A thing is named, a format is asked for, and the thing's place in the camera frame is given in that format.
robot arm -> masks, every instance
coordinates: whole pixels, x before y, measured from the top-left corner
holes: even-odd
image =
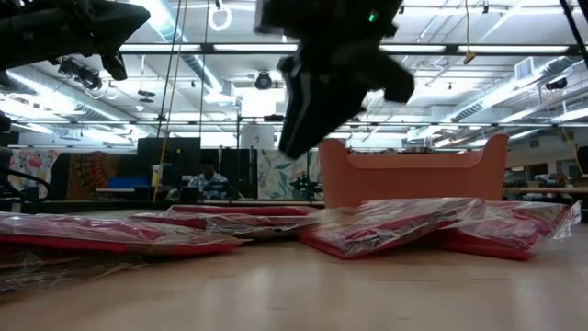
[[[401,0],[258,0],[255,31],[299,39],[278,64],[289,92],[279,149],[298,158],[365,111],[370,90],[406,103],[413,76],[379,50]]]

black monitor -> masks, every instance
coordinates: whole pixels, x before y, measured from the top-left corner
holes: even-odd
[[[195,176],[200,169],[200,138],[142,138],[137,145],[138,172],[151,178],[153,165],[159,165],[164,153],[165,174],[173,180],[181,176]]]

person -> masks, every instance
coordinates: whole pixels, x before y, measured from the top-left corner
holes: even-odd
[[[212,184],[227,183],[228,180],[225,176],[219,174],[214,170],[215,162],[212,160],[202,161],[202,174],[192,177],[188,182],[188,186],[191,188],[198,188],[200,196],[206,200],[212,199],[226,199],[226,190],[215,190],[206,189]]]

plastic bag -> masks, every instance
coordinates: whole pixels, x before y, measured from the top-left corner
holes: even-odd
[[[573,206],[531,201],[487,201],[483,218],[470,219],[429,234],[423,245],[445,250],[528,260],[541,244],[571,236],[582,218]]]
[[[254,216],[306,216],[317,211],[311,207],[215,207],[198,205],[173,205],[168,211],[206,214],[247,214]]]
[[[192,212],[140,212],[130,216],[136,221],[166,223],[187,226],[193,229],[206,230],[206,219],[198,213]]]
[[[49,290],[144,266],[136,254],[84,254],[43,247],[0,247],[0,292]]]
[[[299,228],[318,221],[308,216],[254,216],[241,213],[143,212],[133,220],[178,224],[208,233],[229,234],[243,239],[268,239],[296,234]]]
[[[0,243],[192,256],[226,252],[242,242],[227,235],[206,234],[201,230],[163,223],[0,213]]]
[[[300,241],[336,257],[362,257],[483,214],[484,202],[479,199],[367,201],[357,209],[317,212],[322,223],[303,230]]]

red package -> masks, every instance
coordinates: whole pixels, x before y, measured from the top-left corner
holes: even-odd
[[[414,241],[466,218],[481,217],[483,200],[397,199],[364,202],[355,210],[317,213],[322,224],[303,230],[300,241],[341,258],[362,257]]]
[[[306,216],[313,211],[311,207],[215,207],[198,205],[173,205],[168,211],[195,212],[207,214],[247,214],[254,216]]]
[[[209,233],[248,239],[291,235],[303,226],[317,223],[308,216],[254,216],[240,213],[144,212],[131,216],[131,219],[184,225],[206,229]]]
[[[541,243],[568,237],[580,222],[580,202],[573,206],[530,201],[487,201],[482,219],[456,223],[423,238],[423,244],[445,250],[528,260]]]
[[[192,212],[141,212],[130,216],[132,220],[166,223],[206,230],[206,218]]]
[[[229,251],[242,242],[227,235],[162,223],[0,213],[0,243],[193,256]]]

